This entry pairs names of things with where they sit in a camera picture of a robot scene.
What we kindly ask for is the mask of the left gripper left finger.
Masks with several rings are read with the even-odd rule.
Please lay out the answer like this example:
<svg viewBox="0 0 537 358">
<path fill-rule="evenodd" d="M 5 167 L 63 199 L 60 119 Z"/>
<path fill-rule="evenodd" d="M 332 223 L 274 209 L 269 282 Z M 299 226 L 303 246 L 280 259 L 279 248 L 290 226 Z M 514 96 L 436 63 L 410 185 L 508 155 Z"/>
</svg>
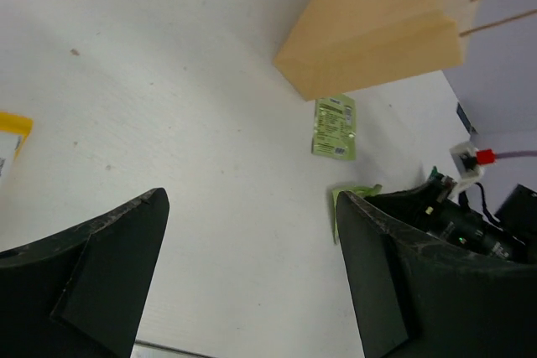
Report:
<svg viewBox="0 0 537 358">
<path fill-rule="evenodd" d="M 3 357 L 128 357 L 169 217 L 162 188 L 1 253 Z"/>
</svg>

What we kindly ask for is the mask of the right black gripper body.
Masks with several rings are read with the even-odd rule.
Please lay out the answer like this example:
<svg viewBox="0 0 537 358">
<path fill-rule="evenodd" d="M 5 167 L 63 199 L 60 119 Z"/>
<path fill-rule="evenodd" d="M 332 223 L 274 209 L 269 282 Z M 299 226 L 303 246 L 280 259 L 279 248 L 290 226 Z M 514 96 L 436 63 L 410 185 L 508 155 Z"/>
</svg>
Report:
<svg viewBox="0 0 537 358">
<path fill-rule="evenodd" d="M 394 219 L 437 239 L 504 261 L 528 263 L 528 244 L 507 228 L 472 210 L 467 198 L 449 200 L 456 182 L 432 174 L 422 185 L 399 192 L 367 196 L 365 200 Z"/>
</svg>

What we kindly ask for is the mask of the yellow snack packet front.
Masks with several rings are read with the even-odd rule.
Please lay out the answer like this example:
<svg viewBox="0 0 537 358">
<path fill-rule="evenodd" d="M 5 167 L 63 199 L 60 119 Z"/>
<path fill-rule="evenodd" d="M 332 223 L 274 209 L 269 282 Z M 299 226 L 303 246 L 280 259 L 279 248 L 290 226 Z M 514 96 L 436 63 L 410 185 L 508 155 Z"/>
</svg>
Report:
<svg viewBox="0 0 537 358">
<path fill-rule="evenodd" d="M 1 183 L 8 176 L 13 162 L 32 131 L 34 121 L 10 112 L 0 113 L 0 175 Z"/>
</svg>

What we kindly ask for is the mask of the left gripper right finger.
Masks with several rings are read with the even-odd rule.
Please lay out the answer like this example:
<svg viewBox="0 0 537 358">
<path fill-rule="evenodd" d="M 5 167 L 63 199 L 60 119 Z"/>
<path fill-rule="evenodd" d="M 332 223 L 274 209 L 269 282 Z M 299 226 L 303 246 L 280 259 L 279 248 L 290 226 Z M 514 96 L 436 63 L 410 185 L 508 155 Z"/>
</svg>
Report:
<svg viewBox="0 0 537 358">
<path fill-rule="evenodd" d="M 365 356 L 535 356 L 535 266 L 453 246 L 350 193 L 339 213 Z"/>
</svg>

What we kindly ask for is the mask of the green snack packet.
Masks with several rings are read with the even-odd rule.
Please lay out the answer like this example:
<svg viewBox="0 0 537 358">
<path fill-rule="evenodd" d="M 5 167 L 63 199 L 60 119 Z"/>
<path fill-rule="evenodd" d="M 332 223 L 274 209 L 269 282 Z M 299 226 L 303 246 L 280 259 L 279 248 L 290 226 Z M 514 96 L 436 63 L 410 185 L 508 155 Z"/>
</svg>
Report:
<svg viewBox="0 0 537 358">
<path fill-rule="evenodd" d="M 340 232 L 339 232 L 339 210 L 340 205 L 343 203 L 344 195 L 350 193 L 357 197 L 368 197 L 379 195 L 383 186 L 381 184 L 375 184 L 373 186 L 362 186 L 357 184 L 346 184 L 341 187 L 334 188 L 331 191 L 332 196 L 332 208 L 333 208 L 333 223 L 332 223 L 332 237 L 336 245 L 340 243 Z"/>
<path fill-rule="evenodd" d="M 311 152 L 314 155 L 353 161 L 356 158 L 356 104 L 349 96 L 329 96 L 315 101 Z"/>
</svg>

